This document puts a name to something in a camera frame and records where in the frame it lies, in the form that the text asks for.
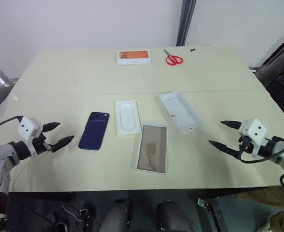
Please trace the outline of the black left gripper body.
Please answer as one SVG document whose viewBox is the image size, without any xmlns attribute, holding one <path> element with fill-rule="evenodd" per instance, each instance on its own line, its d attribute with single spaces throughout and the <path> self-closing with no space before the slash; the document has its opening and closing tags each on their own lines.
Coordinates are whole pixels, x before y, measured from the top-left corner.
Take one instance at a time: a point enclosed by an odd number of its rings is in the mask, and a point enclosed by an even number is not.
<svg viewBox="0 0 284 232">
<path fill-rule="evenodd" d="M 37 154 L 43 152 L 53 152 L 52 146 L 45 141 L 46 137 L 41 133 L 37 138 L 33 139 L 33 146 Z"/>
</svg>

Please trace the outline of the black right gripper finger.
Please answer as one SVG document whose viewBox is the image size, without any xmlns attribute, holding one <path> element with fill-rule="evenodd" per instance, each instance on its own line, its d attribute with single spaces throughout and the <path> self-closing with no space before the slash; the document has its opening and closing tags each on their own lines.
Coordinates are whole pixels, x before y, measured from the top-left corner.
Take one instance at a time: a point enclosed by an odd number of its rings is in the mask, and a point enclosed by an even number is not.
<svg viewBox="0 0 284 232">
<path fill-rule="evenodd" d="M 224 121 L 221 121 L 220 123 L 227 127 L 236 129 L 236 130 L 239 130 L 239 128 L 241 127 L 241 122 L 239 121 L 224 120 Z"/>
<path fill-rule="evenodd" d="M 229 154 L 235 158 L 238 157 L 239 152 L 237 150 L 233 150 L 231 148 L 228 148 L 225 144 L 217 142 L 217 141 L 213 141 L 213 140 L 209 140 L 209 143 L 212 144 L 215 148 L 217 148 L 218 150 L 220 150 L 221 152 L 224 152 L 226 154 Z"/>
</svg>

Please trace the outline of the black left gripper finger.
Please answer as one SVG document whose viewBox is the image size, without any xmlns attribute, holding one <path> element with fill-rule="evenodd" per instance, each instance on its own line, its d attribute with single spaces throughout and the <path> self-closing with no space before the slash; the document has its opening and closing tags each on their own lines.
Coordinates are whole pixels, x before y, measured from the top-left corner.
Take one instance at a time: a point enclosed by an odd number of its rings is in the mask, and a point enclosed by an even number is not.
<svg viewBox="0 0 284 232">
<path fill-rule="evenodd" d="M 43 129 L 42 129 L 42 133 L 52 131 L 53 129 L 55 129 L 59 125 L 60 125 L 59 122 L 51 122 L 51 123 L 44 124 Z"/>
<path fill-rule="evenodd" d="M 67 136 L 61 140 L 59 140 L 57 143 L 51 145 L 51 152 L 56 152 L 62 148 L 64 148 L 66 145 L 68 145 L 74 138 L 74 135 Z"/>
</svg>

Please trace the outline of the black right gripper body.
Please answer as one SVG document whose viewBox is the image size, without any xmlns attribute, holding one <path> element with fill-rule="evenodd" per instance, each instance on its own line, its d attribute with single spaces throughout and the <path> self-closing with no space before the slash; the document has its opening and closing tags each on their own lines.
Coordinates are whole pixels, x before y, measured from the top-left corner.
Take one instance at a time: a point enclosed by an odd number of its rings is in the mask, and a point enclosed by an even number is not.
<svg viewBox="0 0 284 232">
<path fill-rule="evenodd" d="M 240 138 L 238 139 L 238 142 L 240 142 L 239 151 L 237 155 L 238 158 L 242 156 L 243 152 L 246 152 L 248 154 L 252 153 L 254 146 L 252 144 L 252 140 L 250 137 L 240 136 Z"/>
</svg>

